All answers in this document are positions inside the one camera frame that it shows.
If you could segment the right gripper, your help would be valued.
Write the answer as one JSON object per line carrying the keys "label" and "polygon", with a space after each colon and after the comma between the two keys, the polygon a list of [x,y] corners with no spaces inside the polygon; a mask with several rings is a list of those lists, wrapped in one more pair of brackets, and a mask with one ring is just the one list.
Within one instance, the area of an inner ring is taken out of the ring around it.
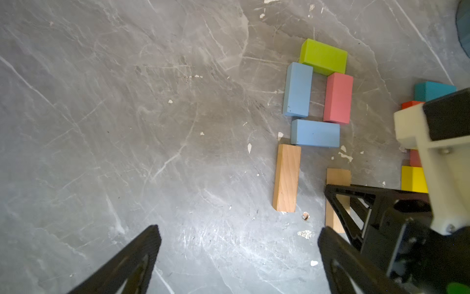
{"label": "right gripper", "polygon": [[469,293],[470,229],[432,230],[428,194],[328,184],[324,195],[352,246],[388,278],[424,294]]}

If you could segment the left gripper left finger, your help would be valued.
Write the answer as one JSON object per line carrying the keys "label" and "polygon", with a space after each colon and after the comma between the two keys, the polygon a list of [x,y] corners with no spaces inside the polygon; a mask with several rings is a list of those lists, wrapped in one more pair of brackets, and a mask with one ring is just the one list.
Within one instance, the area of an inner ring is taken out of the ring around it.
{"label": "left gripper left finger", "polygon": [[157,225],[150,225],[71,294],[145,294],[162,239]]}

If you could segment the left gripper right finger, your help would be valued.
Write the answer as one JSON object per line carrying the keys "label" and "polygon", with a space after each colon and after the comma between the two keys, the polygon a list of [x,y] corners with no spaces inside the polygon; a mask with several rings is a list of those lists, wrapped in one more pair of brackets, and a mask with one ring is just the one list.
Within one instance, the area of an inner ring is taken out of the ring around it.
{"label": "left gripper right finger", "polygon": [[324,270],[333,294],[354,294],[351,284],[365,294],[407,294],[410,262],[403,254],[410,252],[408,225],[345,225],[346,236],[324,227],[318,246]]}

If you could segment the yellow block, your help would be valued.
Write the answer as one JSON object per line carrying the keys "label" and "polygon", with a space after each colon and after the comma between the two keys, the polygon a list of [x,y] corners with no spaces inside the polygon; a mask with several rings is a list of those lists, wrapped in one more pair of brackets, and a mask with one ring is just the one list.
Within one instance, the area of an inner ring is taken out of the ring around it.
{"label": "yellow block", "polygon": [[401,167],[401,190],[428,193],[428,186],[422,167]]}

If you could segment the pink block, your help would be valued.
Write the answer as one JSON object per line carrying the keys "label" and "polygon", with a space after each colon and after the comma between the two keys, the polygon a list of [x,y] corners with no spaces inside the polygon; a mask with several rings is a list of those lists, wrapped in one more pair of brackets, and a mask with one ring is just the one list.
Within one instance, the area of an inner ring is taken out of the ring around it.
{"label": "pink block", "polygon": [[346,125],[350,123],[354,78],[333,73],[327,79],[323,121]]}
{"label": "pink block", "polygon": [[422,167],[419,151],[416,150],[416,149],[410,149],[409,154],[410,154],[410,166],[411,167]]}

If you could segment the wooden block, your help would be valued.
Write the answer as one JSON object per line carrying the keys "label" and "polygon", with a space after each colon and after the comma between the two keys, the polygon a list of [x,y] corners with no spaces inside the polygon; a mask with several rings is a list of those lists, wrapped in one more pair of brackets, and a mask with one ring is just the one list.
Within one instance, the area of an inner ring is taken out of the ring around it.
{"label": "wooden block", "polygon": [[280,144],[277,153],[275,186],[272,206],[276,211],[293,213],[296,210],[301,165],[301,147]]}
{"label": "wooden block", "polygon": [[[351,172],[344,169],[327,169],[326,184],[350,186],[351,185]],[[350,198],[347,196],[337,196],[340,203],[350,214]],[[326,213],[325,213],[325,226],[333,228],[337,233],[345,233],[345,229],[340,222],[340,219],[334,211],[329,201],[326,201]]]}

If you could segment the red block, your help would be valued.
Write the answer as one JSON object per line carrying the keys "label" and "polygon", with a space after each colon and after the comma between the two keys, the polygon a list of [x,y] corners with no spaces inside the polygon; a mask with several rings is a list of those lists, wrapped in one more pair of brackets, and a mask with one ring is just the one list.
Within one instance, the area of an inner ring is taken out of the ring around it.
{"label": "red block", "polygon": [[423,104],[423,102],[416,101],[416,100],[408,101],[408,102],[405,102],[405,103],[401,104],[401,109],[404,110],[404,109],[407,109],[407,108],[410,108],[410,107],[413,107],[413,106],[419,105],[419,104]]}

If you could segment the light blue block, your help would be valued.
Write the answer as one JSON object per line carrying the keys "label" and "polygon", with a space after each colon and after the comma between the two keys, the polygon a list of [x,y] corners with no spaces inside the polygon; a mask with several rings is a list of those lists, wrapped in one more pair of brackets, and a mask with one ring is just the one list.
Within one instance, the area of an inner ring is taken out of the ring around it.
{"label": "light blue block", "polygon": [[305,118],[309,114],[313,67],[292,62],[288,66],[282,113]]}
{"label": "light blue block", "polygon": [[339,148],[340,125],[329,122],[294,120],[291,126],[291,144],[308,147]]}

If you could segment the teal block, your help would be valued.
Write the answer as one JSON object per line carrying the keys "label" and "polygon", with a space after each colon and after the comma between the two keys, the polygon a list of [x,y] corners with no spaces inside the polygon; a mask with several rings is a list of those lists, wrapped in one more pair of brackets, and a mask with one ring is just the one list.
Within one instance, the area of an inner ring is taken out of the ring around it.
{"label": "teal block", "polygon": [[436,82],[422,82],[414,86],[414,100],[429,102],[448,94],[455,93],[457,87]]}

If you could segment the green block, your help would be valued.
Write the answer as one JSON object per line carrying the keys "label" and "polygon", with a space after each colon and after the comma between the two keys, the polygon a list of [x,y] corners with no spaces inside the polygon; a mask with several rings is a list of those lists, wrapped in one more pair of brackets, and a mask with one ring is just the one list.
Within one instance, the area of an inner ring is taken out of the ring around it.
{"label": "green block", "polygon": [[313,67],[315,73],[330,76],[346,73],[347,57],[345,50],[307,39],[301,46],[299,62]]}

